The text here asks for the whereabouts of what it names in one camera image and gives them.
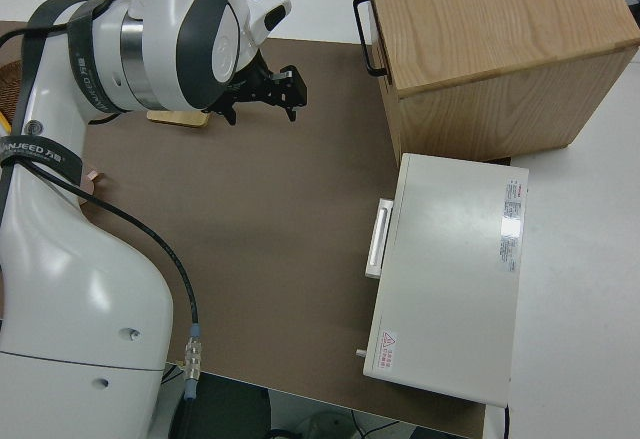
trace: brown table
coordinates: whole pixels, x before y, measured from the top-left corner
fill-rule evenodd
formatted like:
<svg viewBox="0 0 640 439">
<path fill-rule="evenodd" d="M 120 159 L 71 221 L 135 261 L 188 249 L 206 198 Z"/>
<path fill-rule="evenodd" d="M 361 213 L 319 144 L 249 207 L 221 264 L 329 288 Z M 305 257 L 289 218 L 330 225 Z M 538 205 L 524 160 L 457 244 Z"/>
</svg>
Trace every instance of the brown table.
<svg viewBox="0 0 640 439">
<path fill-rule="evenodd" d="M 295 64 L 309 104 L 237 106 L 238 125 L 151 123 L 144 114 L 90 128 L 96 194 L 160 233 L 198 297 L 203 369 L 271 389 L 481 437 L 484 406 L 362 374 L 377 283 L 364 268 L 378 198 L 397 170 L 377 84 L 359 46 L 270 40 L 272 69 Z M 100 227 L 152 259 L 174 294 L 169 360 L 190 322 L 164 253 L 120 219 L 83 206 Z"/>
</svg>

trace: white robotic arm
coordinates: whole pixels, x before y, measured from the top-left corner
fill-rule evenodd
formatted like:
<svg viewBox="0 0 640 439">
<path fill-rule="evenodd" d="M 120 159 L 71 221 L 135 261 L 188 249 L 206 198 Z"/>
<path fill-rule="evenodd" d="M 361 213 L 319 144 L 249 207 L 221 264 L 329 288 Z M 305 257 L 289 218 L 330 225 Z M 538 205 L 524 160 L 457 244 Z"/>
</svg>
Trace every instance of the white robotic arm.
<svg viewBox="0 0 640 439">
<path fill-rule="evenodd" d="M 142 254 L 7 156 L 49 160 L 73 182 L 86 126 L 104 112 L 207 109 L 234 123 L 237 101 L 282 106 L 290 119 L 306 104 L 297 70 L 271 73 L 258 49 L 288 0 L 116 1 L 95 18 L 97 4 L 36 11 L 31 27 L 69 25 L 25 37 L 23 90 L 1 145 L 0 434 L 11 439 L 147 437 L 172 301 Z"/>
</svg>

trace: wooden drawer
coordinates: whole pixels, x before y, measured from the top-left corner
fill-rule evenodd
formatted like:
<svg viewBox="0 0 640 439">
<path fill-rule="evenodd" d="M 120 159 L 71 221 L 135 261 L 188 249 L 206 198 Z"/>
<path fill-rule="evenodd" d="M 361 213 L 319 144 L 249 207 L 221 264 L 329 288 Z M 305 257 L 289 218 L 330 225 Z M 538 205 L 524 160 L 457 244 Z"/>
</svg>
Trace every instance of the wooden drawer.
<svg viewBox="0 0 640 439">
<path fill-rule="evenodd" d="M 640 44 L 624 0 L 371 0 L 398 163 L 570 144 Z"/>
</svg>

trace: warning label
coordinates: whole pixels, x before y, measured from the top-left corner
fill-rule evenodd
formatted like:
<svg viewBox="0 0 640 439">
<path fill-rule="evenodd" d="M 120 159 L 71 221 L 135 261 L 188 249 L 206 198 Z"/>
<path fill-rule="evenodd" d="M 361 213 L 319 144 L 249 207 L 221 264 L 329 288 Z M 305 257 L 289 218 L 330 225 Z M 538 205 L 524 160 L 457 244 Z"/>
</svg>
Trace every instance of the warning label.
<svg viewBox="0 0 640 439">
<path fill-rule="evenodd" d="M 513 179 L 507 184 L 500 231 L 500 263 L 503 268 L 515 272 L 518 268 L 520 235 L 522 234 L 522 184 Z"/>
<path fill-rule="evenodd" d="M 378 360 L 376 362 L 378 369 L 391 370 L 397 342 L 398 334 L 390 331 L 381 331 L 378 341 Z"/>
</svg>

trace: black handle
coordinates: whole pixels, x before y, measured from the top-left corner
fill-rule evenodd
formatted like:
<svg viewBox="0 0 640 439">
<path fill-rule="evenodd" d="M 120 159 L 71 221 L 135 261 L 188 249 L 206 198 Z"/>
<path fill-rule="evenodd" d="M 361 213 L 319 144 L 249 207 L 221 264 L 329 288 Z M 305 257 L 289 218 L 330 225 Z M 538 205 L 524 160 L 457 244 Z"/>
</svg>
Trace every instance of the black handle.
<svg viewBox="0 0 640 439">
<path fill-rule="evenodd" d="M 363 2 L 370 2 L 371 0 L 353 0 L 353 13 L 356 16 L 356 24 L 358 26 L 358 34 L 360 35 L 360 45 L 362 46 L 362 54 L 364 55 L 364 63 L 367 66 L 367 72 L 374 77 L 386 76 L 387 69 L 381 67 L 380 69 L 376 69 L 371 65 L 371 60 L 369 59 L 369 52 L 367 51 L 367 45 L 364 42 L 364 32 L 362 30 L 362 21 L 360 20 L 360 13 L 358 12 L 358 6 Z"/>
</svg>

